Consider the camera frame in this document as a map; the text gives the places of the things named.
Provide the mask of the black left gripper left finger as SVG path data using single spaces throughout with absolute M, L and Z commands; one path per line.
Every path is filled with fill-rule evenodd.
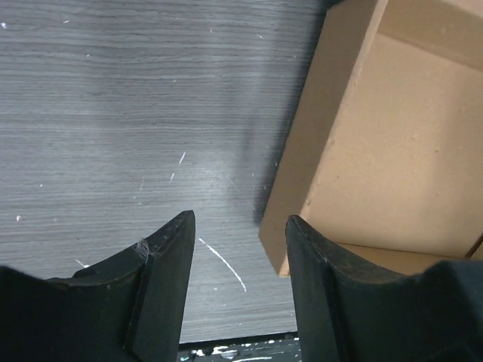
M 185 210 L 71 278 L 1 268 L 3 361 L 173 361 L 195 246 Z

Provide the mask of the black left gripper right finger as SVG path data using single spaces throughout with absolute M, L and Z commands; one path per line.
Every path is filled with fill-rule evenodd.
M 286 225 L 304 361 L 480 361 L 482 263 L 441 261 L 407 276 L 298 216 Z

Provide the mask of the brown cardboard box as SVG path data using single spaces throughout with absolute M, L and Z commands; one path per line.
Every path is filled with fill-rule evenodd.
M 331 7 L 260 241 L 290 274 L 288 217 L 407 275 L 482 257 L 482 3 Z

